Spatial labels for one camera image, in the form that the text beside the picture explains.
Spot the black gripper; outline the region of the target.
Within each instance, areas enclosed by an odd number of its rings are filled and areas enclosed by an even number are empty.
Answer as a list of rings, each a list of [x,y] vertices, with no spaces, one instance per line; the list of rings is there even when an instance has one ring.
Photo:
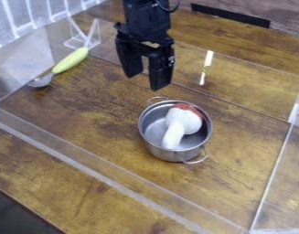
[[[157,44],[149,53],[149,88],[158,90],[170,83],[174,52],[169,46],[173,39],[166,35],[170,28],[169,0],[121,0],[124,22],[117,22],[114,38],[117,56],[125,76],[132,78],[142,72],[141,55],[137,46],[142,42]]]

